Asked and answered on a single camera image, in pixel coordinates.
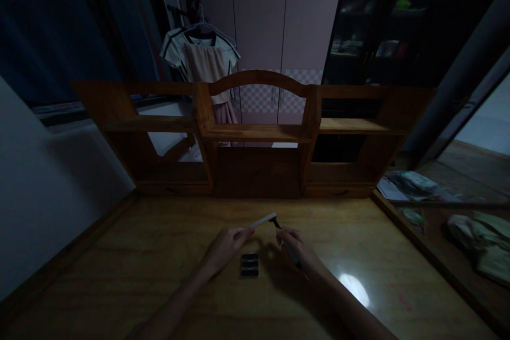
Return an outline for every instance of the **wooden floor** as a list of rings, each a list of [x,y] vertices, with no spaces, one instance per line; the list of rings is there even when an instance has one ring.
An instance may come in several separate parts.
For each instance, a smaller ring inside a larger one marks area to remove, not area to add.
[[[280,224],[308,235],[335,276],[362,285],[368,299],[361,299],[398,338],[496,337],[369,199],[145,197],[18,317],[6,338],[123,339],[177,288],[221,227],[272,211]],[[237,256],[203,290],[175,338],[348,337],[331,308],[282,266],[272,225],[260,226],[244,251],[260,254],[259,277],[239,279]]]
[[[476,146],[452,141],[416,171],[464,202],[510,203],[510,160]]]

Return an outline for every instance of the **hanger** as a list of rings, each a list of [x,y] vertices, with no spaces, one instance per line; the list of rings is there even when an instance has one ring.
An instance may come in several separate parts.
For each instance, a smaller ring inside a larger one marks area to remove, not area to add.
[[[209,22],[207,22],[207,20],[203,16],[203,7],[202,7],[202,4],[199,4],[199,11],[200,11],[200,21],[198,23],[190,25],[189,27],[187,27],[185,29],[182,29],[178,33],[178,35],[180,35],[181,33],[188,33],[190,31],[196,30],[198,27],[206,27],[206,28],[211,29],[213,32],[217,33],[218,35],[220,35],[225,40],[227,40],[232,45],[232,47],[235,48],[236,47],[236,43],[235,43],[235,40],[232,37],[230,37],[229,35],[226,35],[225,33],[221,32],[218,28],[216,28],[214,25],[212,25]]]

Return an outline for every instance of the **cloth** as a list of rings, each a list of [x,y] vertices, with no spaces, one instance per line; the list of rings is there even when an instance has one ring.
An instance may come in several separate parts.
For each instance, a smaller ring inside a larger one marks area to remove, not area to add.
[[[188,63],[186,62],[184,46],[208,46],[217,48],[218,54],[223,57],[223,63],[227,68],[226,74],[224,75],[232,73],[232,69],[236,66],[237,60],[241,57],[230,42],[216,35],[214,32],[205,35],[205,38],[195,38],[187,36],[182,31],[183,28],[177,28],[166,34],[163,46],[161,47],[160,56],[163,57],[171,67],[179,70],[185,81],[194,82],[206,80],[188,75]],[[214,82],[219,79],[220,78],[212,77],[212,80],[207,82]]]
[[[168,32],[161,56],[189,82],[215,82],[232,73],[240,57],[235,48],[214,32],[205,38],[182,33],[182,28]],[[216,123],[238,123],[231,102],[231,90],[211,97]],[[230,143],[221,142],[222,146]]]
[[[474,251],[480,273],[510,283],[510,222],[474,211],[473,219],[450,216],[447,226],[464,248]]]

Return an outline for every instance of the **cabinet door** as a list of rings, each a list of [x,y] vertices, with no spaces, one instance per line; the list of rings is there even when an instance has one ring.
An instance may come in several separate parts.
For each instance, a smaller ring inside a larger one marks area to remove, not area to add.
[[[424,17],[432,0],[392,0],[380,38],[365,65],[365,83],[394,85],[405,65],[417,56],[413,44],[420,37]]]
[[[324,84],[359,84],[381,0],[340,0],[326,59]]]

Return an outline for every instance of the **paper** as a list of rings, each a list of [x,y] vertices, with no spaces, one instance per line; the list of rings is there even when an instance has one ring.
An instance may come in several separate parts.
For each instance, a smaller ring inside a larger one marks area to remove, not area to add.
[[[379,181],[377,190],[388,200],[409,200],[409,198],[386,177],[383,177]]]

